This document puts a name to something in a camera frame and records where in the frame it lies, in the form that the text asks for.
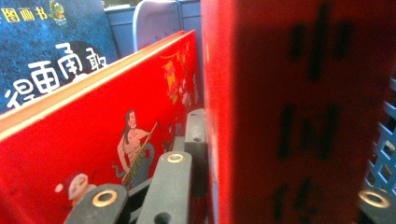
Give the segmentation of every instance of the book cover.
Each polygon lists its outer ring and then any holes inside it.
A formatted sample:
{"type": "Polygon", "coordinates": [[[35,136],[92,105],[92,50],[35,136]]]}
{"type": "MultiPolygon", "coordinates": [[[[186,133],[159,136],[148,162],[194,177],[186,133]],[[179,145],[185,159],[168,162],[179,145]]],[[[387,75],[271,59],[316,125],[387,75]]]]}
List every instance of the book cover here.
{"type": "Polygon", "coordinates": [[[205,0],[202,13],[213,222],[357,222],[395,2],[205,0]]]}
{"type": "Polygon", "coordinates": [[[0,116],[9,223],[64,221],[96,186],[132,189],[202,107],[195,32],[179,32],[0,116]]]}
{"type": "Polygon", "coordinates": [[[0,114],[118,59],[100,0],[0,0],[0,114]]]}

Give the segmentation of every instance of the illustrated figure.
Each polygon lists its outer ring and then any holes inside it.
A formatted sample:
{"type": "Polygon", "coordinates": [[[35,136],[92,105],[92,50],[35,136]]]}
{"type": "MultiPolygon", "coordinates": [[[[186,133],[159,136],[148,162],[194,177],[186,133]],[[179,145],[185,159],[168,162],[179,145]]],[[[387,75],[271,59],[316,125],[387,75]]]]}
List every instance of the illustrated figure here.
{"type": "Polygon", "coordinates": [[[94,188],[96,188],[96,185],[89,183],[87,175],[82,172],[77,172],[69,176],[63,183],[58,184],[55,188],[55,192],[59,193],[65,189],[68,200],[72,201],[74,207],[88,191],[94,188]]]}
{"type": "Polygon", "coordinates": [[[122,133],[122,138],[119,142],[117,150],[122,165],[122,169],[126,174],[130,172],[130,166],[137,159],[141,151],[140,140],[144,137],[150,139],[151,134],[136,128],[136,115],[131,109],[125,115],[125,129],[122,133]],[[129,161],[125,160],[125,154],[128,156],[129,161]]]}
{"type": "Polygon", "coordinates": [[[49,1],[50,17],[55,20],[64,20],[64,7],[55,2],[55,0],[49,1]]]}
{"type": "Polygon", "coordinates": [[[180,86],[178,92],[180,93],[180,95],[182,95],[181,103],[184,106],[186,106],[186,108],[190,108],[190,106],[192,105],[191,95],[187,90],[186,82],[187,82],[186,78],[183,78],[183,80],[181,81],[181,86],[180,86]]]}
{"type": "Polygon", "coordinates": [[[176,79],[176,69],[172,61],[167,63],[164,66],[164,69],[165,69],[164,77],[166,78],[166,81],[168,83],[167,95],[169,99],[172,101],[172,103],[175,104],[177,101],[177,89],[179,85],[176,79]]]}
{"type": "Polygon", "coordinates": [[[181,128],[181,123],[178,121],[178,118],[175,118],[175,124],[168,124],[168,131],[163,133],[163,153],[172,150],[175,143],[175,137],[181,136],[181,128]]]}
{"type": "Polygon", "coordinates": [[[157,127],[155,122],[151,132],[146,132],[137,128],[136,115],[131,109],[125,115],[125,129],[122,132],[121,140],[117,146],[117,151],[122,170],[113,162],[111,165],[116,170],[116,177],[121,178],[121,183],[130,189],[147,180],[149,167],[154,159],[154,146],[148,143],[152,132],[157,127]]]}

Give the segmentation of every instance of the blue book cover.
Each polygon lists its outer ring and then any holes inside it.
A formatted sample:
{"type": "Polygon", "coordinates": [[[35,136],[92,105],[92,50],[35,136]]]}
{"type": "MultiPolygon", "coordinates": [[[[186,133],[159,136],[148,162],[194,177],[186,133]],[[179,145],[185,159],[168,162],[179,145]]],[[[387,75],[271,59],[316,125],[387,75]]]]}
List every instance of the blue book cover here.
{"type": "Polygon", "coordinates": [[[118,59],[100,0],[0,0],[0,114],[118,59]]]}

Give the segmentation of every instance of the red book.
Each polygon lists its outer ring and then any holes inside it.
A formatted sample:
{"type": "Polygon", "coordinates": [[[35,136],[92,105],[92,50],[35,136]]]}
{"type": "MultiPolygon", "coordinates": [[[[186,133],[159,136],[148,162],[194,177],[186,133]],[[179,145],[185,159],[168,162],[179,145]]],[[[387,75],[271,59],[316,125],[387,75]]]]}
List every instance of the red book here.
{"type": "Polygon", "coordinates": [[[202,107],[198,78],[195,32],[179,32],[2,115],[2,221],[59,223],[88,190],[151,177],[202,107]]]}
{"type": "Polygon", "coordinates": [[[356,221],[395,14],[382,0],[202,1],[213,221],[356,221]]]}

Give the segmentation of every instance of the metal grommet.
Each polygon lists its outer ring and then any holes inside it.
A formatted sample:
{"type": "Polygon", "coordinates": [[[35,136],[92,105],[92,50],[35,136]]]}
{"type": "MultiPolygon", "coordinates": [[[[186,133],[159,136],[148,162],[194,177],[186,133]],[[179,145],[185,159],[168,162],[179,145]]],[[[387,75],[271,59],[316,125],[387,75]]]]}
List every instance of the metal grommet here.
{"type": "Polygon", "coordinates": [[[172,155],[168,156],[168,161],[169,162],[181,162],[183,160],[184,160],[184,157],[181,154],[175,153],[175,154],[172,154],[172,155]]]}
{"type": "Polygon", "coordinates": [[[361,199],[364,202],[366,202],[366,203],[368,203],[368,204],[370,204],[370,205],[372,205],[374,207],[378,207],[378,208],[387,208],[387,207],[389,207],[389,202],[388,202],[388,200],[386,198],[384,198],[381,195],[379,195],[379,194],[377,194],[375,192],[372,192],[370,190],[362,190],[361,192],[359,192],[359,197],[361,197],[361,199]],[[379,199],[380,202],[376,202],[376,201],[371,200],[369,198],[369,196],[376,197],[377,199],[379,199]]]}
{"type": "Polygon", "coordinates": [[[117,192],[113,189],[101,191],[93,197],[92,204],[96,207],[108,206],[116,201],[117,195],[117,192]]]}

